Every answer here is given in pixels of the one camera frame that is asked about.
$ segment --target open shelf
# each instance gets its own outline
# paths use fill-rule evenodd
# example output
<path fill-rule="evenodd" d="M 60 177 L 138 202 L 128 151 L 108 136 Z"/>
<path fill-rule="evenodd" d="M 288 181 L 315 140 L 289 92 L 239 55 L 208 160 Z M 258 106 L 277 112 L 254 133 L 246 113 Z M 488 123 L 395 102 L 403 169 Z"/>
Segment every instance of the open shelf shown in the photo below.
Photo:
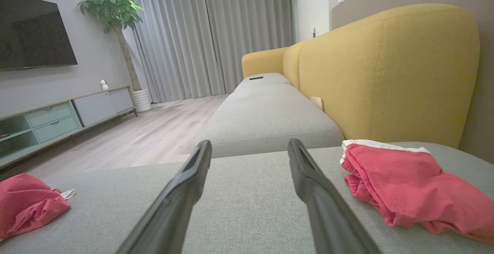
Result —
<path fill-rule="evenodd" d="M 22 134 L 25 130 L 30 130 L 30 124 L 26 120 L 24 115 L 19 115 L 16 117 L 11 117 L 5 120 L 0 121 L 0 136 L 3 134 L 10 134 L 7 137 L 1 138 L 0 141 L 3 141 L 5 138 L 10 139 L 14 136 L 14 134 L 19 135 Z"/>
<path fill-rule="evenodd" d="M 20 132 L 20 134 L 16 133 L 16 136 L 8 136 L 0 141 L 0 165 L 39 145 L 32 130 Z"/>
<path fill-rule="evenodd" d="M 3 140 L 7 140 L 7 139 L 10 139 L 10 138 L 16 137 L 16 136 L 18 136 L 18 135 L 24 134 L 24 133 L 29 132 L 29 131 L 31 131 L 31 130 L 30 130 L 30 129 L 26 129 L 26 130 L 21 130 L 21 131 L 18 131 L 18 132 L 12 133 L 12 134 L 10 134 L 10 135 L 9 135 L 9 136 L 7 136 L 7 137 L 0 138 L 0 142 L 2 142 Z"/>

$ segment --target plant pot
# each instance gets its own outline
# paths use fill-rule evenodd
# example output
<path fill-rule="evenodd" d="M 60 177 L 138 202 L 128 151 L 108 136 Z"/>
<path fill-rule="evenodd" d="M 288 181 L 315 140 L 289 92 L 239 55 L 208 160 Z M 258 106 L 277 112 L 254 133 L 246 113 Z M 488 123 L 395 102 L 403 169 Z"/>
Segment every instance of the plant pot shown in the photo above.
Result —
<path fill-rule="evenodd" d="M 149 93 L 147 89 L 134 92 L 134 98 L 136 103 L 135 111 L 137 113 L 146 112 L 153 109 L 151 102 L 149 101 Z"/>

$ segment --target drawer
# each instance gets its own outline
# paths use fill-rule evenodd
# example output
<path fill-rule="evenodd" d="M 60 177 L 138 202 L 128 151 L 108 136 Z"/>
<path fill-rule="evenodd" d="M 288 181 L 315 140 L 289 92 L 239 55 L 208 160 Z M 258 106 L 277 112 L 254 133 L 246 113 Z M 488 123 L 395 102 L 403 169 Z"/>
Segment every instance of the drawer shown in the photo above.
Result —
<path fill-rule="evenodd" d="M 77 129 L 76 122 L 73 117 L 69 117 L 35 129 L 34 132 L 39 142 L 43 143 L 74 129 Z"/>
<path fill-rule="evenodd" d="M 56 121 L 63 117 L 72 115 L 69 106 L 66 103 L 43 108 L 26 114 L 32 127 Z"/>

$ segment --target tv stand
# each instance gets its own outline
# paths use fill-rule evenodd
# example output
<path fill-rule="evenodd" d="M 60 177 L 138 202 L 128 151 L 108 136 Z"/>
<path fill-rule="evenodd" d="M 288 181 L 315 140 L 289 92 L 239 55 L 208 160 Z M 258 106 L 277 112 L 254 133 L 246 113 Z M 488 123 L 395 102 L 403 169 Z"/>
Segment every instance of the tv stand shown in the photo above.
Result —
<path fill-rule="evenodd" d="M 132 111 L 137 117 L 125 86 L 0 117 L 0 168 Z"/>

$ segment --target wall-mounted tv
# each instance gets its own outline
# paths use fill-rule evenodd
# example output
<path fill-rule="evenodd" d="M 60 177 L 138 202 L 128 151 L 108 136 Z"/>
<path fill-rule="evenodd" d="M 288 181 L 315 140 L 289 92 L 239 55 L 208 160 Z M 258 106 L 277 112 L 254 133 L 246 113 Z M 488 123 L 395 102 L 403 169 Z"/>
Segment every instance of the wall-mounted tv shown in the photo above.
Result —
<path fill-rule="evenodd" d="M 55 3 L 0 0 L 0 71 L 77 64 Z"/>

